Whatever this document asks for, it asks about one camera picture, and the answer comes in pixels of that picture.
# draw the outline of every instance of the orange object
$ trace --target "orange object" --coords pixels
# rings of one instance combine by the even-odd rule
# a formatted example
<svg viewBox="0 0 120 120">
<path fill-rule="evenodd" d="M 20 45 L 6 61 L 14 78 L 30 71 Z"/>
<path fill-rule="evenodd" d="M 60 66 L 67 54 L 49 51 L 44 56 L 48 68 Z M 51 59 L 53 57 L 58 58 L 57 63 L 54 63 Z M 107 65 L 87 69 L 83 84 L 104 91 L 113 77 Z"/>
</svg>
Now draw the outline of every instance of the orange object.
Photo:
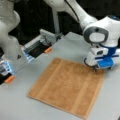
<svg viewBox="0 0 120 120">
<path fill-rule="evenodd" d="M 52 50 L 52 48 L 49 47 L 49 48 L 48 48 L 47 50 L 45 50 L 44 52 L 45 52 L 45 53 L 49 53 L 51 50 Z"/>
<path fill-rule="evenodd" d="M 8 79 L 5 80 L 6 84 L 9 84 L 11 81 L 13 81 L 15 79 L 15 76 L 10 76 Z"/>
</svg>

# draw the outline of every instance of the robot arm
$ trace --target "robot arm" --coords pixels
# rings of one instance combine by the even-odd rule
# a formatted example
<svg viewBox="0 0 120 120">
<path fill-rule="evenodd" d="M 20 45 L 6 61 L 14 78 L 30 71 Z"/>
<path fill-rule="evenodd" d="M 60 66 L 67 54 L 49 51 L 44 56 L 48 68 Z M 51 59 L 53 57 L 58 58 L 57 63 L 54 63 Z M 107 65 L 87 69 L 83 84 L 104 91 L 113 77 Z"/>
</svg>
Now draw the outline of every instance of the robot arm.
<svg viewBox="0 0 120 120">
<path fill-rule="evenodd" d="M 20 22 L 20 17 L 14 11 L 15 0 L 0 0 L 0 47 L 3 49 L 5 59 L 10 63 L 14 71 L 26 62 L 18 40 L 9 35 Z"/>
<path fill-rule="evenodd" d="M 96 18 L 88 15 L 76 0 L 44 0 L 49 6 L 56 9 L 58 12 L 67 12 L 77 22 L 80 23 L 82 29 L 87 25 L 97 21 Z"/>
<path fill-rule="evenodd" d="M 85 63 L 88 66 L 109 68 L 114 65 L 118 39 L 120 37 L 120 20 L 115 16 L 107 16 L 102 20 L 88 15 L 76 0 L 44 0 L 58 12 L 70 14 L 83 30 L 84 39 L 90 44 L 97 44 L 99 48 L 92 47 Z"/>
</svg>

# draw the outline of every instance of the background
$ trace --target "background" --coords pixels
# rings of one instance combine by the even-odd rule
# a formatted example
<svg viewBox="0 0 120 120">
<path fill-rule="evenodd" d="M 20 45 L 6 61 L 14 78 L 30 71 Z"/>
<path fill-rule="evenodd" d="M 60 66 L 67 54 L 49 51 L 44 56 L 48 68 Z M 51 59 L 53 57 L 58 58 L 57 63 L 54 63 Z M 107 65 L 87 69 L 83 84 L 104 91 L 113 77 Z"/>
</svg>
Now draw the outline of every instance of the background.
<svg viewBox="0 0 120 120">
<path fill-rule="evenodd" d="M 120 16 L 119 0 L 77 0 L 77 2 L 98 19 L 106 15 Z M 37 36 L 41 28 L 54 33 L 51 8 L 43 0 L 21 0 L 15 3 L 15 10 L 21 17 L 21 23 L 11 34 L 15 35 L 21 44 L 24 45 Z M 59 22 L 63 34 L 69 31 L 81 34 L 79 24 L 67 13 L 59 13 Z"/>
</svg>

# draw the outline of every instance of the black cable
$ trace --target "black cable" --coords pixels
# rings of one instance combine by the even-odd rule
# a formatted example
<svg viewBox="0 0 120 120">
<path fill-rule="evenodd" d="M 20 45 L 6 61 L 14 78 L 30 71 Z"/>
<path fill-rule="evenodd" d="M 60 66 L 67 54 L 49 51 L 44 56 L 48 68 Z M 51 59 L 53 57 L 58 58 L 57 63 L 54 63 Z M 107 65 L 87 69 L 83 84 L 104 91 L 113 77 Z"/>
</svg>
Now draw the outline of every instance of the black cable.
<svg viewBox="0 0 120 120">
<path fill-rule="evenodd" d="M 67 0 L 64 0 L 67 4 L 68 4 L 68 6 L 72 9 L 72 11 L 73 11 L 73 13 L 75 14 L 75 16 L 76 16 L 76 18 L 77 18 L 77 20 L 78 20 L 78 22 L 80 21 L 79 20 L 79 17 L 78 17 L 78 15 L 77 15 L 77 13 L 75 12 L 75 10 L 72 8 L 72 6 L 68 3 L 68 1 Z"/>
</svg>

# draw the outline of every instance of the white table surface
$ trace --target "white table surface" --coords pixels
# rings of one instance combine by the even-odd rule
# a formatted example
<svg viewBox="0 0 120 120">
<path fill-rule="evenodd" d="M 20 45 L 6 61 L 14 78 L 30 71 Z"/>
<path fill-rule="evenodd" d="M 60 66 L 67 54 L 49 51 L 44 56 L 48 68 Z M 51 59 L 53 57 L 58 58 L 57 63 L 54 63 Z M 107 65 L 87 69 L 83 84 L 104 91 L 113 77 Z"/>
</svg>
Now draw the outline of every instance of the white table surface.
<svg viewBox="0 0 120 120">
<path fill-rule="evenodd" d="M 9 85 L 0 86 L 0 120 L 82 120 L 27 97 L 33 83 L 55 58 L 83 63 L 90 45 L 82 36 L 69 33 L 52 47 L 21 69 Z M 106 71 L 105 80 L 87 120 L 118 120 L 120 116 L 120 64 Z"/>
</svg>

